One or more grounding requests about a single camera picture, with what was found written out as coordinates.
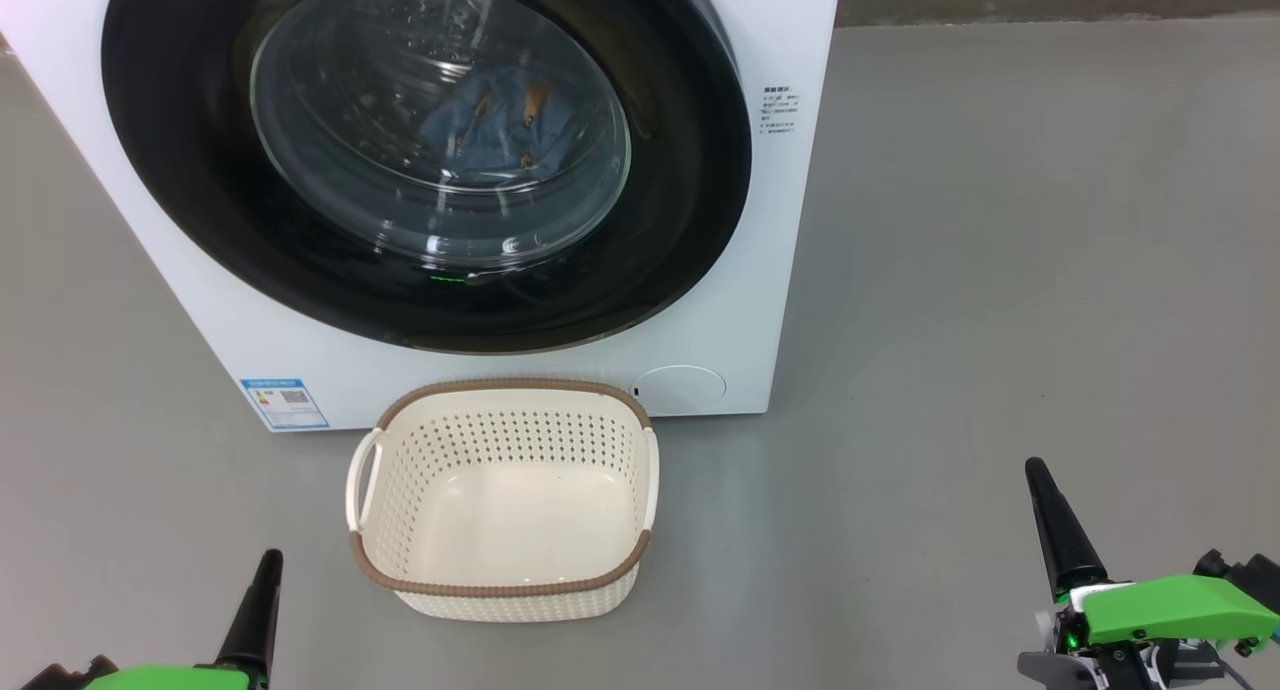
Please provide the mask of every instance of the blue and white sticker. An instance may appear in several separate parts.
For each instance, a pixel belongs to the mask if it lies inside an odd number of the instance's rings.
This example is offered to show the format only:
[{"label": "blue and white sticker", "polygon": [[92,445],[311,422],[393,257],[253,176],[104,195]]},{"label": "blue and white sticker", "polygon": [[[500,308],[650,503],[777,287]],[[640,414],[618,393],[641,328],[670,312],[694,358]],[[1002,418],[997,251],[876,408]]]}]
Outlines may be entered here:
[{"label": "blue and white sticker", "polygon": [[271,430],[329,428],[329,421],[302,380],[241,380],[241,385]]}]

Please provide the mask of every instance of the basket bottom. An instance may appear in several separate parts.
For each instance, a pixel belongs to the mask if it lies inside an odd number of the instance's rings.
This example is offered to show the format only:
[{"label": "basket bottom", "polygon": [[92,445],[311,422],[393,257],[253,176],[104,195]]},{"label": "basket bottom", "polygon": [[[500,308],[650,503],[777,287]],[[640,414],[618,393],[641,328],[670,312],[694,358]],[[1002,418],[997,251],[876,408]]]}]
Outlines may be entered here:
[{"label": "basket bottom", "polygon": [[538,585],[617,567],[641,517],[634,480],[552,463],[467,467],[430,481],[410,548],[410,580]]}]

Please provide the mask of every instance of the washing machine door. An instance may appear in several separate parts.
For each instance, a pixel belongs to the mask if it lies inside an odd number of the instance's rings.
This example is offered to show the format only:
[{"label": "washing machine door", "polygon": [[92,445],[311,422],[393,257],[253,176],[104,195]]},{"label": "washing machine door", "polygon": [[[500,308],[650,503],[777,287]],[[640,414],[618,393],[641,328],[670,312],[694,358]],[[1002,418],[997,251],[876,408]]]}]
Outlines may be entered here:
[{"label": "washing machine door", "polygon": [[388,343],[623,330],[698,283],[746,197],[705,0],[111,0],[102,79],[196,245]]}]

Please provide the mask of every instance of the door glass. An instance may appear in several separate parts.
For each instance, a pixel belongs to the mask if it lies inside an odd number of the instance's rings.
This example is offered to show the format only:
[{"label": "door glass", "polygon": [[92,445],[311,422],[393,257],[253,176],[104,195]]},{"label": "door glass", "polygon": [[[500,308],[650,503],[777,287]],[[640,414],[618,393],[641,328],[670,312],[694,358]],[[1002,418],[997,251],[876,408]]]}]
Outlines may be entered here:
[{"label": "door glass", "polygon": [[524,268],[581,239],[626,182],[617,93],[513,0],[305,0],[253,60],[275,168],[376,252]]}]

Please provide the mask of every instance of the basket handle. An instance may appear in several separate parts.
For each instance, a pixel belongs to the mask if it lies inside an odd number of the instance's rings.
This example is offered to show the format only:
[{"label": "basket handle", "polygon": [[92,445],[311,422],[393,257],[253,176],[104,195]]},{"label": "basket handle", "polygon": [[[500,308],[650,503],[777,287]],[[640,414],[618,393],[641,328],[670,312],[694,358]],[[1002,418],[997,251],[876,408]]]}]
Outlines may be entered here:
[{"label": "basket handle", "polygon": [[365,493],[365,502],[360,502],[360,480],[364,475],[365,461],[369,460],[369,453],[374,452],[374,469],[369,474],[370,481],[378,477],[378,465],[383,460],[383,448],[378,444],[378,438],[383,434],[381,428],[374,428],[369,431],[360,444],[356,445],[356,454],[351,456],[351,467],[347,470],[347,530],[352,533],[360,533],[361,527],[365,525],[365,520],[369,518],[369,498],[371,492]]}]

